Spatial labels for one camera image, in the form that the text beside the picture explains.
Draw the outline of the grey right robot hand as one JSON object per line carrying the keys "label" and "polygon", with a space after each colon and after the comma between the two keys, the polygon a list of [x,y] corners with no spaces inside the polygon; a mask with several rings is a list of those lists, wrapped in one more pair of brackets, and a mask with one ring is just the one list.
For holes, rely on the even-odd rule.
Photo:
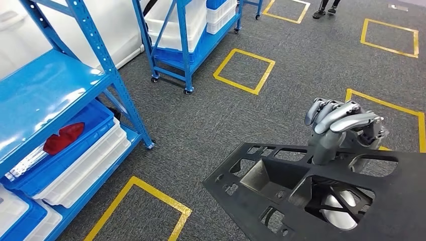
{"label": "grey right robot hand", "polygon": [[314,147],[312,163],[328,164],[339,148],[378,150],[389,134],[383,121],[355,101],[316,98],[304,117],[304,124],[313,131],[308,141]]}

